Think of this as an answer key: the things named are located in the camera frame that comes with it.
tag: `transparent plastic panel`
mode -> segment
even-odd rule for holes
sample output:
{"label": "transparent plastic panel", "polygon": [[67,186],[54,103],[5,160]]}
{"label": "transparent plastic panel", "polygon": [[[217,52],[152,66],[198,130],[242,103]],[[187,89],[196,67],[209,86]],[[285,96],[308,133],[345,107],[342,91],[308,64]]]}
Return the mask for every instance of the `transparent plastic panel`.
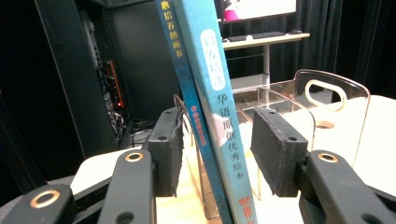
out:
{"label": "transparent plastic panel", "polygon": [[[303,223],[298,198],[278,198],[272,194],[250,150],[250,142],[257,107],[263,106],[275,110],[309,143],[313,141],[315,131],[312,114],[298,102],[276,91],[268,90],[265,86],[235,91],[233,98],[237,108],[250,183],[255,196],[256,211],[259,211],[259,222],[272,223],[278,220],[279,223]],[[309,144],[307,149],[311,150],[311,147],[312,145]],[[284,211],[288,211],[287,216],[282,216]]]}
{"label": "transparent plastic panel", "polygon": [[316,126],[313,149],[337,153],[354,165],[370,101],[364,86],[335,74],[300,70],[294,80],[270,88],[312,113]]}

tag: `book spine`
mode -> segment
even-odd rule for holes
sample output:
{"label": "book spine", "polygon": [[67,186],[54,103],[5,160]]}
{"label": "book spine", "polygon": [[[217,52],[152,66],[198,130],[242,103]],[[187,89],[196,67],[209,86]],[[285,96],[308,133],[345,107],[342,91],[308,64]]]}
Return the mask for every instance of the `book spine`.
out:
{"label": "book spine", "polygon": [[235,223],[257,223],[213,0],[173,0]]}
{"label": "book spine", "polygon": [[191,121],[191,127],[200,149],[206,173],[213,191],[222,223],[233,223],[230,206],[221,181],[221,175],[216,160],[215,151],[208,136],[204,113],[195,88],[190,62],[186,54],[184,42],[176,20],[172,0],[155,0],[165,38],[171,53],[172,61],[184,102]]}

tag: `screw hole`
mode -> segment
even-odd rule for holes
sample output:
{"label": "screw hole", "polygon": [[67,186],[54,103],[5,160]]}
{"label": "screw hole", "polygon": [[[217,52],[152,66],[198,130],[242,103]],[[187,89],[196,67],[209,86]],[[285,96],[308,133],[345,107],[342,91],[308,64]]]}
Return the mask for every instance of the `screw hole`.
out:
{"label": "screw hole", "polygon": [[332,129],[334,124],[327,120],[318,120],[315,122],[315,127],[320,129]]}
{"label": "screw hole", "polygon": [[334,155],[331,155],[331,154],[320,153],[320,154],[318,154],[318,157],[321,160],[326,161],[326,162],[338,162],[338,159]]}
{"label": "screw hole", "polygon": [[30,206],[33,208],[42,208],[54,203],[61,196],[58,190],[46,190],[33,198],[30,201]]}
{"label": "screw hole", "polygon": [[134,214],[130,212],[124,212],[117,216],[116,223],[117,224],[129,224],[134,220]]}
{"label": "screw hole", "polygon": [[134,162],[134,161],[140,161],[143,159],[143,154],[142,153],[130,153],[125,157],[125,160],[128,162]]}

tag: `black backdrop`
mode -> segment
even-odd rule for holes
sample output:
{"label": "black backdrop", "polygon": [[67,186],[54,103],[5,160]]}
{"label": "black backdrop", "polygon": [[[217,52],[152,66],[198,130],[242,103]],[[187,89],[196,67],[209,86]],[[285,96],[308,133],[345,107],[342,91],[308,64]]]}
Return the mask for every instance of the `black backdrop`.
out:
{"label": "black backdrop", "polygon": [[[272,82],[290,80],[299,69],[316,69],[358,81],[371,94],[396,98],[395,5],[394,0],[297,0],[296,13],[222,24],[221,33],[302,30],[310,37],[271,46]],[[228,57],[238,58],[228,61],[231,77],[262,73],[260,54],[262,48],[227,50]]]}
{"label": "black backdrop", "polygon": [[[0,4],[0,89],[13,118],[7,121],[15,123],[20,144],[26,145],[47,180],[71,175],[83,157],[35,2]],[[2,159],[0,205],[21,193]]]}

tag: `black wall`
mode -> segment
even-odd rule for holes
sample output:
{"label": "black wall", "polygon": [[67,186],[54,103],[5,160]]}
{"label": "black wall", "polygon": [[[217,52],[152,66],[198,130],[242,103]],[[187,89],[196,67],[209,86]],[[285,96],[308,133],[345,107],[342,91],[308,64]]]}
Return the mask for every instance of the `black wall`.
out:
{"label": "black wall", "polygon": [[344,1],[336,73],[396,98],[395,1]]}
{"label": "black wall", "polygon": [[[42,175],[51,180],[74,174],[83,158],[35,3],[7,0],[0,8],[1,97]],[[1,162],[0,199],[6,202],[19,192]]]}

